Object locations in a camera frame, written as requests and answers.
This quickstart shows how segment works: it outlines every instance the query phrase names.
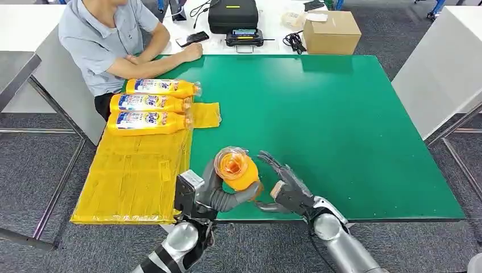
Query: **floor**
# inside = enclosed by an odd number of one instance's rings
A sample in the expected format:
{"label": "floor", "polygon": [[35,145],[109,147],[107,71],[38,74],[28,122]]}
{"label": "floor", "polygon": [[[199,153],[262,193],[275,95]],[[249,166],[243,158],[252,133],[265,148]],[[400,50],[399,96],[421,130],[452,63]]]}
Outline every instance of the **floor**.
{"label": "floor", "polygon": [[[145,1],[154,8],[153,0]],[[433,1],[346,0],[363,36],[357,54],[376,55],[392,79],[430,21]],[[2,127],[65,127],[55,115],[1,114]],[[482,117],[472,127],[482,128]],[[482,181],[482,138],[450,137]],[[0,135],[0,226],[31,235],[63,168],[75,136]],[[458,272],[482,252],[482,209],[472,189],[438,143],[431,153],[464,209],[467,221],[449,223],[356,224],[352,233],[391,273]],[[166,236],[151,225],[74,225],[69,217],[84,184],[94,150],[81,153],[43,239],[59,244],[48,253],[0,240],[0,272],[129,272]],[[299,224],[227,224],[217,243],[192,272],[330,272]]]}

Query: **cardboard box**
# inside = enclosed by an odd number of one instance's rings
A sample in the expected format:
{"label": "cardboard box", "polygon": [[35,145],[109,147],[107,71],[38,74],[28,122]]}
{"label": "cardboard box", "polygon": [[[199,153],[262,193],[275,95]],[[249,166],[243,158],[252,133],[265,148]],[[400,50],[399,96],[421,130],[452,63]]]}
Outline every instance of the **cardboard box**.
{"label": "cardboard box", "polygon": [[362,33],[349,11],[318,11],[326,14],[325,22],[306,20],[303,36],[308,54],[351,55]]}

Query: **man's arm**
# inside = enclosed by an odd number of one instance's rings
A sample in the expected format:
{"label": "man's arm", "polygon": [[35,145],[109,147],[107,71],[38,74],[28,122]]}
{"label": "man's arm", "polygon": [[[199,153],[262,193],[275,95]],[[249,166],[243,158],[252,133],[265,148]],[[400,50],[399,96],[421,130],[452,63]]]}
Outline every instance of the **man's arm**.
{"label": "man's arm", "polygon": [[171,38],[169,31],[161,23],[157,23],[156,28],[151,32],[152,39],[145,50],[137,57],[139,64],[146,63],[159,55],[167,46]]}
{"label": "man's arm", "polygon": [[167,71],[173,70],[178,65],[194,61],[202,56],[202,46],[194,43],[183,51],[155,61],[139,63],[138,65],[123,58],[116,58],[107,69],[108,73],[121,78],[153,78]]}

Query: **gray shirt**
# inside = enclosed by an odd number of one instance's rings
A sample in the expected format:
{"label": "gray shirt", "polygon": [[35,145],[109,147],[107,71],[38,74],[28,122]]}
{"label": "gray shirt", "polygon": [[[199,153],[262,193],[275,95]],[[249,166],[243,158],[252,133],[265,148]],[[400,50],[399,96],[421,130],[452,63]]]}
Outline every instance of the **gray shirt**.
{"label": "gray shirt", "polygon": [[116,28],[105,26],[82,0],[71,0],[59,23],[60,43],[72,55],[94,96],[115,93],[122,87],[124,79],[106,70],[118,57],[141,53],[144,45],[139,27],[152,32],[159,20],[140,0],[128,0],[117,8],[114,22]]}

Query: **smartphone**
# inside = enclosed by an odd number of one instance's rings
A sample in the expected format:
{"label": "smartphone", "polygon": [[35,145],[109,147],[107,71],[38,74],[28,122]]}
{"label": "smartphone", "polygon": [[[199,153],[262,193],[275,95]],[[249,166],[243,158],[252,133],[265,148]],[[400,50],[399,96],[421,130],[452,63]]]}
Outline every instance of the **smartphone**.
{"label": "smartphone", "polygon": [[188,45],[190,45],[192,43],[197,43],[197,42],[208,40],[208,39],[209,39],[209,36],[204,31],[201,31],[201,32],[198,32],[198,33],[195,33],[195,34],[191,34],[191,35],[189,35],[185,38],[178,38],[178,39],[176,39],[176,43],[180,47],[187,47]]}

